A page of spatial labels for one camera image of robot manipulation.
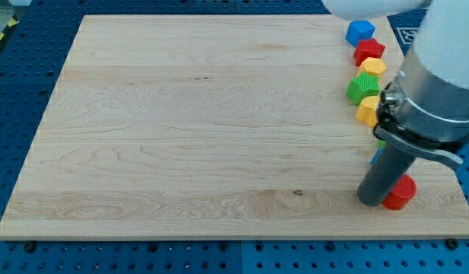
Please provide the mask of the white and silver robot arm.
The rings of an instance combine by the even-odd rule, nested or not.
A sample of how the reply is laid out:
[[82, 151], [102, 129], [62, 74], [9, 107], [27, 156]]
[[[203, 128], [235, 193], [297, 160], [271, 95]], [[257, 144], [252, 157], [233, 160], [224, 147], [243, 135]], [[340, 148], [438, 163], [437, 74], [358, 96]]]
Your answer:
[[327, 0], [324, 6], [350, 21], [427, 9], [398, 73], [381, 92], [374, 134], [394, 155], [458, 168], [463, 161], [455, 153], [469, 140], [469, 0]]

